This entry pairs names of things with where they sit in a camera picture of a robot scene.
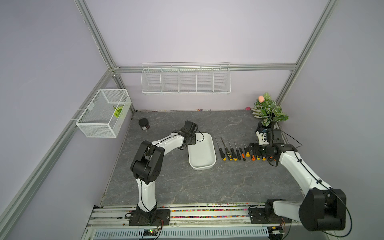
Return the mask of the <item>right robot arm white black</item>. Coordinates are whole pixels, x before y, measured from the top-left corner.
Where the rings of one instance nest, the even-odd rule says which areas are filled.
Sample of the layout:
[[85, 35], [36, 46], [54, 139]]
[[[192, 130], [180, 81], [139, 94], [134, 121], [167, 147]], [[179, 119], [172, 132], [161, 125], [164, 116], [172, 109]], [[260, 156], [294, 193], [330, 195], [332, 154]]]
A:
[[285, 167], [298, 183], [304, 199], [302, 202], [289, 202], [269, 199], [264, 210], [259, 212], [265, 220], [286, 218], [300, 222], [308, 231], [341, 231], [346, 227], [347, 198], [340, 189], [334, 189], [305, 163], [297, 148], [286, 144], [280, 130], [258, 128], [258, 141], [251, 143], [251, 152], [257, 157], [265, 157], [276, 166]]

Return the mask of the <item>black handle long screwdriver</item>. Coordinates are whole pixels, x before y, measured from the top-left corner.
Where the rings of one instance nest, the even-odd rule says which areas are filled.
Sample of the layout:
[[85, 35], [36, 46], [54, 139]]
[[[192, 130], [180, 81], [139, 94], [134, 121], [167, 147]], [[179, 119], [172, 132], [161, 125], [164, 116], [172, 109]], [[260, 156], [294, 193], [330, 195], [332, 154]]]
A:
[[229, 145], [230, 145], [230, 150], [231, 150], [231, 154], [232, 154], [232, 159], [233, 159], [234, 161], [237, 161], [237, 160], [238, 160], [238, 157], [237, 157], [237, 155], [236, 155], [236, 153], [235, 153], [235, 150], [234, 150], [233, 146], [231, 145], [231, 142], [229, 142]]

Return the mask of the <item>white plastic storage box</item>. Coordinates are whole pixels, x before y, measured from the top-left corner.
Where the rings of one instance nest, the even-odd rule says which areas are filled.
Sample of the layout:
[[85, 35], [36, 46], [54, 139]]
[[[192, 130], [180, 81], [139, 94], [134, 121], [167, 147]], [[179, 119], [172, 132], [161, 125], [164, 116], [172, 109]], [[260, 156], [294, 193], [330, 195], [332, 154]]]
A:
[[194, 145], [188, 146], [189, 164], [196, 171], [208, 170], [216, 163], [213, 138], [208, 133], [197, 134]]

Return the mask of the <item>black grey handle screwdriver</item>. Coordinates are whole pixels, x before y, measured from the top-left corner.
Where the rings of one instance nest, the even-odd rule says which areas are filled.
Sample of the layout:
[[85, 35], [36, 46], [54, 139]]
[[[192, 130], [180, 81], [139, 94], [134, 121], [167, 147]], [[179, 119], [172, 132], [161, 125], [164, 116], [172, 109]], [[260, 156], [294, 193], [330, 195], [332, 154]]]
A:
[[241, 154], [240, 154], [240, 151], [239, 151], [239, 148], [238, 148], [238, 145], [236, 142], [235, 143], [235, 149], [236, 149], [236, 154], [237, 154], [237, 159], [240, 161], [241, 160]]

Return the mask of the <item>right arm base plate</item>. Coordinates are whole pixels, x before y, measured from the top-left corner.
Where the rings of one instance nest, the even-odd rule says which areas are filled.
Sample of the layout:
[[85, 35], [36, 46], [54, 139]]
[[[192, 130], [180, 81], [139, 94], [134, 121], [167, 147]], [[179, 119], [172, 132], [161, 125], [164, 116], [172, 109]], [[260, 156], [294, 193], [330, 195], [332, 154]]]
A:
[[250, 217], [251, 224], [274, 224], [282, 226], [292, 222], [292, 220], [285, 217], [280, 217], [275, 214], [267, 214], [265, 213], [264, 208], [259, 208], [257, 206], [250, 206], [247, 213]]

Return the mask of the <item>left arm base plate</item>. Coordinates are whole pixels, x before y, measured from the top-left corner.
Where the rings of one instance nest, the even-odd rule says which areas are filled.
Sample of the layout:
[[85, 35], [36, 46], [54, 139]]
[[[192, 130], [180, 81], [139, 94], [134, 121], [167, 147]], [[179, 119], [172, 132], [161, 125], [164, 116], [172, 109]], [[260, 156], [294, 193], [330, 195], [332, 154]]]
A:
[[129, 226], [168, 226], [171, 220], [169, 209], [159, 209], [145, 212], [141, 209], [132, 211]]

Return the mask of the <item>small orange black screwdriver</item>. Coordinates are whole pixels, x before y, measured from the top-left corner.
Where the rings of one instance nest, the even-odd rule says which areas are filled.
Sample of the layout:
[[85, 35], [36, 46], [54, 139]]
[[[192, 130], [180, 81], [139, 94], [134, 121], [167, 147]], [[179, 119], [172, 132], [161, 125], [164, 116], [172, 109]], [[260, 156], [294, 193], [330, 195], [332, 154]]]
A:
[[242, 148], [240, 146], [240, 143], [237, 142], [237, 145], [238, 145], [239, 153], [240, 153], [240, 156], [241, 156], [242, 160], [246, 161], [246, 157], [245, 157], [245, 154], [244, 154], [244, 152], [243, 152], [243, 150], [242, 150]]

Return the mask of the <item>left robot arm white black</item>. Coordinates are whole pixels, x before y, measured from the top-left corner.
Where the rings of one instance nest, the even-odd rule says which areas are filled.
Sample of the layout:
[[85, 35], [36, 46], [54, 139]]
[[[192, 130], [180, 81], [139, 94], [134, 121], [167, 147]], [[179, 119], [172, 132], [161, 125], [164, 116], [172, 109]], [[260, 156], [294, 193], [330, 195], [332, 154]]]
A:
[[183, 128], [165, 138], [141, 142], [131, 164], [131, 171], [139, 190], [137, 212], [141, 216], [150, 220], [156, 217], [155, 181], [160, 175], [164, 156], [174, 149], [183, 150], [189, 145], [196, 144], [197, 131], [197, 124], [186, 121]]

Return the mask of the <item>yellow black brown-shaft screwdriver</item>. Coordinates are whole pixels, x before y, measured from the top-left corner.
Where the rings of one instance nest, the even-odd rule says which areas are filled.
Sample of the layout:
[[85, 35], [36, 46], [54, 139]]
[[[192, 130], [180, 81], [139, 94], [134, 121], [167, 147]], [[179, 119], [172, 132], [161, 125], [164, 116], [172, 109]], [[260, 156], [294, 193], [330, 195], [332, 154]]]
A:
[[222, 138], [221, 138], [221, 141], [222, 141], [222, 143], [223, 143], [223, 145], [225, 147], [225, 152], [226, 152], [229, 160], [232, 161], [233, 160], [232, 152], [227, 148], [227, 146], [225, 145], [225, 142], [224, 142], [224, 140]]

